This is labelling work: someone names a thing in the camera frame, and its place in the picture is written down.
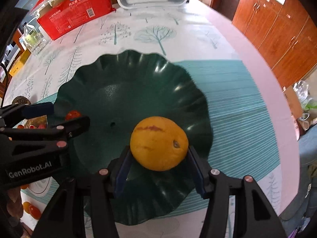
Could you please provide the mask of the clear oil bottle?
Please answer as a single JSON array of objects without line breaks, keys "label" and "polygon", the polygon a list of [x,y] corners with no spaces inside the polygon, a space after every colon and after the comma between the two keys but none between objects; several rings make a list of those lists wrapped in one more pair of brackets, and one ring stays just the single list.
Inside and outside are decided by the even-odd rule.
[{"label": "clear oil bottle", "polygon": [[30,38],[35,38],[35,39],[42,39],[40,36],[39,32],[37,29],[33,26],[25,22],[23,24],[23,29],[24,29],[24,39],[25,39],[25,44],[26,47],[29,47],[29,39]]}]

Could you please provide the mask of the red paper cup package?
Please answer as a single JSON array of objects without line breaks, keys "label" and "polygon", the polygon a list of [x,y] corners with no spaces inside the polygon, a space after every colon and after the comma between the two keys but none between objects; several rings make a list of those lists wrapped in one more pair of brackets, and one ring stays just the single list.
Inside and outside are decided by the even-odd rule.
[{"label": "red paper cup package", "polygon": [[111,0],[39,0],[31,10],[37,22],[52,39],[113,12]]}]

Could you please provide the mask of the clear glass cup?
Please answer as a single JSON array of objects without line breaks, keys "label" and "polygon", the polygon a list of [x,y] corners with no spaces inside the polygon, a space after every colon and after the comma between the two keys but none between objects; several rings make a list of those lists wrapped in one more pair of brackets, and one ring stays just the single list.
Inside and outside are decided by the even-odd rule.
[{"label": "clear glass cup", "polygon": [[47,39],[35,39],[30,38],[29,39],[29,47],[28,49],[33,55],[38,55],[47,45]]}]

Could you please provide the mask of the yellow cardboard box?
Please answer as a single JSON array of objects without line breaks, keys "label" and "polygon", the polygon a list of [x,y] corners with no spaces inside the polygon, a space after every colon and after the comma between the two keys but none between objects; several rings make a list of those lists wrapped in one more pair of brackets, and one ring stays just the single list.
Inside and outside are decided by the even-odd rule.
[{"label": "yellow cardboard box", "polygon": [[10,68],[9,74],[14,77],[27,62],[31,52],[27,49],[25,50],[14,62],[13,66]]}]

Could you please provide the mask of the dark brown avocado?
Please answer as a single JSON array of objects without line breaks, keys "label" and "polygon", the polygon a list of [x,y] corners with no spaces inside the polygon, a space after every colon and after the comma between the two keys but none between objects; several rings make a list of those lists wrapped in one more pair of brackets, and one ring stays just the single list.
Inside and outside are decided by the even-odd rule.
[{"label": "dark brown avocado", "polygon": [[24,105],[24,104],[31,104],[30,100],[24,96],[17,96],[13,99],[12,105],[18,104],[18,105]]}]

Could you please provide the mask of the cardboard box on floor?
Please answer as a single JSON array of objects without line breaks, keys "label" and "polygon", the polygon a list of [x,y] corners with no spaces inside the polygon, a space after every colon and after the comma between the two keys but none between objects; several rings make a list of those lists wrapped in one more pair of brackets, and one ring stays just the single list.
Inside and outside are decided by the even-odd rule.
[{"label": "cardboard box on floor", "polygon": [[293,90],[292,86],[289,86],[288,88],[283,88],[284,96],[287,100],[287,103],[289,105],[289,108],[291,110],[292,115],[298,119],[303,115],[303,109],[301,107],[301,103]]}]

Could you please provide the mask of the yellow orange kumquat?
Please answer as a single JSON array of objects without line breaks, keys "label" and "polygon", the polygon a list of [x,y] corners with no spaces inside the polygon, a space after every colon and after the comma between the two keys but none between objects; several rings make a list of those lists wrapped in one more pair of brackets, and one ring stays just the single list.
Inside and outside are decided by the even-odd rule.
[{"label": "yellow orange kumquat", "polygon": [[27,214],[30,214],[30,206],[32,204],[30,202],[23,202],[23,209]]}]

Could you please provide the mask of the yellow striped melon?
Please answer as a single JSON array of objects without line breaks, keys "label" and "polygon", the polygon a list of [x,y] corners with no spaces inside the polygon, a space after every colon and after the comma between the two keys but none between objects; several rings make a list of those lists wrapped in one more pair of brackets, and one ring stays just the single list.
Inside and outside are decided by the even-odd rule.
[{"label": "yellow striped melon", "polygon": [[175,122],[165,117],[149,117],[134,128],[130,149],[136,161],[152,171],[167,171],[185,159],[189,141]]}]

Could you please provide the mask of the wooden cabinet row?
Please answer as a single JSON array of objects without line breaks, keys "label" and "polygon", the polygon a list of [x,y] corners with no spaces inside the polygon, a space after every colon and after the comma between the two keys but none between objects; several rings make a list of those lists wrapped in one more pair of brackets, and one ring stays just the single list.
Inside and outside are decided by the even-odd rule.
[{"label": "wooden cabinet row", "polygon": [[316,25],[299,0],[240,0],[232,21],[259,51],[280,86],[316,66]]}]

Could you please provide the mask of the dark green scalloped plate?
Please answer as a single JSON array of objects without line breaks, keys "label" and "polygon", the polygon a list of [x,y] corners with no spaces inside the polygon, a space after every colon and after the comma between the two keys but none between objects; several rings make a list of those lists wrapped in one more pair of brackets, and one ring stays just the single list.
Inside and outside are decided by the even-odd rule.
[{"label": "dark green scalloped plate", "polygon": [[[208,158],[212,147],[205,95],[184,68],[158,54],[127,50],[78,68],[59,88],[48,123],[64,121],[71,110],[91,121],[89,130],[74,138],[70,147],[78,175],[93,174],[118,158],[137,123],[151,116],[177,123],[200,157]],[[167,215],[193,188],[185,163],[164,172],[133,163],[122,194],[112,200],[115,220],[131,226]]]}]

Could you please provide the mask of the tree patterned tablecloth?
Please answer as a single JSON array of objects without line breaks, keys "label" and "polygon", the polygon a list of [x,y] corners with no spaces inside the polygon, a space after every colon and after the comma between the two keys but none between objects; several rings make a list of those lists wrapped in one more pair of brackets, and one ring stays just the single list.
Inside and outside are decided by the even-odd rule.
[{"label": "tree patterned tablecloth", "polygon": [[74,83],[92,73],[101,55],[114,59],[134,50],[137,61],[161,59],[143,73],[163,79],[162,96],[179,102],[190,98],[180,80],[189,75],[204,94],[213,143],[208,161],[228,176],[251,175],[275,212],[281,214],[297,195],[300,175],[299,146],[291,112],[282,89],[257,49],[231,22],[198,0],[179,7],[116,9],[51,41],[37,56],[30,56],[14,76],[4,97],[31,102],[92,99],[93,115],[101,123],[113,115],[119,126],[126,119],[140,121],[132,106],[141,103],[147,116],[162,115],[149,85],[139,90],[124,86],[105,71],[93,84],[106,86],[84,95]]}]

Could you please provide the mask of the red hawthorn fruit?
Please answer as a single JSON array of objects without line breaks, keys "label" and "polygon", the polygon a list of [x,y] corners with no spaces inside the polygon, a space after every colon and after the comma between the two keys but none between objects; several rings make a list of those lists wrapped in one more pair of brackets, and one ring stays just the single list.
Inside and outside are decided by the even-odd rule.
[{"label": "red hawthorn fruit", "polygon": [[65,121],[69,121],[69,120],[72,120],[72,119],[76,119],[76,118],[79,118],[81,117],[82,114],[78,111],[78,110],[71,110],[69,111],[66,116],[65,116]]}]

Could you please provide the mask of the large red tomato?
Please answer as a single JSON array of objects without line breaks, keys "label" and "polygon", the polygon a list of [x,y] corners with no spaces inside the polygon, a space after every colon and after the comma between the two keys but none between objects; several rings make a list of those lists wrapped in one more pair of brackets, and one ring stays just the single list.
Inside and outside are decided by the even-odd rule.
[{"label": "large red tomato", "polygon": [[41,211],[34,205],[29,205],[29,214],[36,220],[41,218]]}]

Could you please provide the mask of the overripe brown banana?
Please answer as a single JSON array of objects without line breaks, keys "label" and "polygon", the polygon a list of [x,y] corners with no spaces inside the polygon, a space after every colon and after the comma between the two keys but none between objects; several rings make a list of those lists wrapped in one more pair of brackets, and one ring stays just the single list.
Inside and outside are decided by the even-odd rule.
[{"label": "overripe brown banana", "polygon": [[39,128],[40,125],[45,125],[47,126],[47,116],[43,115],[40,117],[35,117],[32,119],[27,119],[24,127],[29,128],[30,126],[35,126],[36,128]]}]

